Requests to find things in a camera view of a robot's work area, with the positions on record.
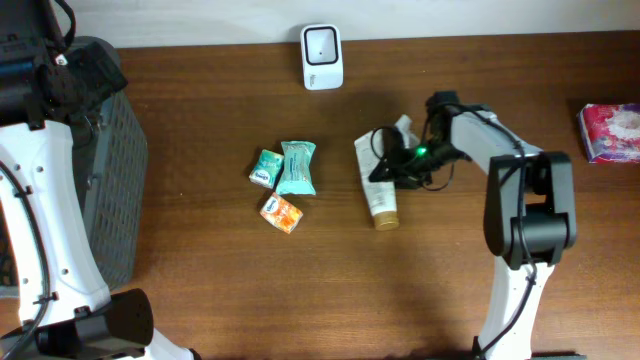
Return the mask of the mint green wipes pack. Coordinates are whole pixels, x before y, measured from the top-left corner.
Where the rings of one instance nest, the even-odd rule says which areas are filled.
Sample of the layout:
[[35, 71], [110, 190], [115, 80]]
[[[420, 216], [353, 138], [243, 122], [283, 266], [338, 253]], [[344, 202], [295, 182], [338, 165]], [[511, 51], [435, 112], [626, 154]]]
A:
[[316, 145], [309, 141], [284, 141], [283, 172], [276, 186], [278, 195], [316, 195], [310, 165]]

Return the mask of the purple tissue pack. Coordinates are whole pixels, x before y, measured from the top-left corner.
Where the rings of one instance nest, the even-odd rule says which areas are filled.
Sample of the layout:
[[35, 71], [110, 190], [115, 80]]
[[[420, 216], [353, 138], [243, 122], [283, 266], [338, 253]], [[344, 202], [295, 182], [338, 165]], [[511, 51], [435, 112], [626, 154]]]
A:
[[577, 115], [589, 163], [639, 163], [639, 104], [587, 104]]

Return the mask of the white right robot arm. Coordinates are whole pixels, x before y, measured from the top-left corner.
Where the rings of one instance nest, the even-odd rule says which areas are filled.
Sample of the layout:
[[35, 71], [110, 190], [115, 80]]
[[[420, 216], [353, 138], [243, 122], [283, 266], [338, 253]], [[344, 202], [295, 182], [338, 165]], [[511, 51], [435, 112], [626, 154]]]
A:
[[507, 129], [484, 104], [465, 105], [453, 91], [426, 102], [421, 135], [407, 118], [363, 135], [355, 146], [374, 222], [395, 225], [398, 189], [438, 191], [432, 175], [459, 160], [487, 176], [483, 231], [494, 258], [486, 320], [469, 359], [530, 359], [544, 287], [564, 251], [576, 242], [572, 165]]

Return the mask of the white Pantene tube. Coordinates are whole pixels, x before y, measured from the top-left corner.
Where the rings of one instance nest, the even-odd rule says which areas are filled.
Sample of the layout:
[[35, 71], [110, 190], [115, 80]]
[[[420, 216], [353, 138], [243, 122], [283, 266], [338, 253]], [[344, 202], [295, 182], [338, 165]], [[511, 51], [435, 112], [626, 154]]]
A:
[[380, 159], [374, 151], [382, 150], [382, 135], [373, 131], [354, 141], [361, 176], [361, 184], [367, 205], [377, 231], [388, 231], [399, 227], [395, 185], [392, 181], [371, 182], [372, 174]]

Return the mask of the small teal tissue pack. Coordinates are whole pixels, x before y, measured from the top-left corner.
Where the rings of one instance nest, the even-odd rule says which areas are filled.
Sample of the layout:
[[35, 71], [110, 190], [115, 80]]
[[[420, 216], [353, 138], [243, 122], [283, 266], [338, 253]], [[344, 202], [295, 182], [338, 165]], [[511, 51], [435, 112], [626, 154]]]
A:
[[263, 149], [250, 172], [249, 180], [254, 184], [273, 189], [283, 164], [283, 155]]

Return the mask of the small orange tissue pack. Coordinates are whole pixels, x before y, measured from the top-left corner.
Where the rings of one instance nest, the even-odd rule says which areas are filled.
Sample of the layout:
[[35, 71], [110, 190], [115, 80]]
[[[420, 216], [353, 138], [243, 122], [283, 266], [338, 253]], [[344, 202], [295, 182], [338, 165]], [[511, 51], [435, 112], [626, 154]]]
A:
[[262, 206], [260, 215], [275, 228], [290, 234], [302, 219], [303, 212], [277, 193], [272, 193]]

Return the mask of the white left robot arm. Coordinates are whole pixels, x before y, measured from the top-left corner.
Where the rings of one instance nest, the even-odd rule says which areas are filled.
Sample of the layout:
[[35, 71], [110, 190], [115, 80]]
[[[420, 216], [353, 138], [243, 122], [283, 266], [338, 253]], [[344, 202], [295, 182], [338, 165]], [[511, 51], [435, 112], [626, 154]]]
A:
[[72, 122], [126, 87], [105, 47], [74, 44], [64, 1], [1, 5], [1, 219], [17, 267], [6, 359], [193, 359], [154, 325], [141, 289], [112, 294], [91, 253]]

